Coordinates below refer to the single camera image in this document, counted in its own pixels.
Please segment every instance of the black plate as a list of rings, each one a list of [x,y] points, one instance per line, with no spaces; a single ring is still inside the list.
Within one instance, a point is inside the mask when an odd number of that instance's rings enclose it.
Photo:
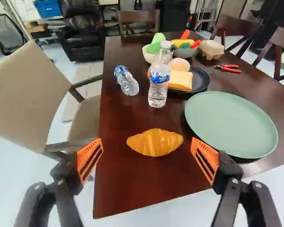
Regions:
[[[169,88],[169,91],[181,93],[181,94],[196,94],[201,91],[205,91],[209,85],[210,77],[204,70],[190,66],[190,72],[193,73],[193,90],[192,91],[181,91],[173,88]]]

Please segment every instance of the pliers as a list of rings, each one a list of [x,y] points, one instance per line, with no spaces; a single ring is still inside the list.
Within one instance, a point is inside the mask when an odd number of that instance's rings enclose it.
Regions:
[[[216,69],[220,69],[221,71],[227,71],[227,72],[235,72],[235,73],[241,73],[241,70],[234,70],[233,68],[238,68],[239,65],[216,65]]]

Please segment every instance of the plastic water bottle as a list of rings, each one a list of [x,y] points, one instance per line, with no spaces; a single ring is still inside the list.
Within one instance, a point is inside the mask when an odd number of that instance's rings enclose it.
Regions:
[[[161,108],[166,103],[170,67],[172,60],[170,51],[171,42],[161,41],[161,49],[155,56],[150,69],[150,89],[148,91],[148,103],[151,107]]]
[[[135,96],[139,93],[139,84],[135,78],[133,78],[128,68],[123,65],[117,65],[114,75],[124,94],[127,96]]]

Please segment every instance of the bottle cap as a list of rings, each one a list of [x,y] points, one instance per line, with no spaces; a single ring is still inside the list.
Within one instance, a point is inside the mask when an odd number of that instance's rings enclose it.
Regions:
[[[171,41],[167,41],[167,40],[161,41],[161,47],[164,48],[164,49],[170,49],[171,48]]]

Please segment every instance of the toy croissant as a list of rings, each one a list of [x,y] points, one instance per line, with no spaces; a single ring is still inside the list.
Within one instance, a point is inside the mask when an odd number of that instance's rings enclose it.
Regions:
[[[162,129],[150,129],[131,136],[126,144],[140,154],[158,157],[169,154],[183,143],[183,136]]]

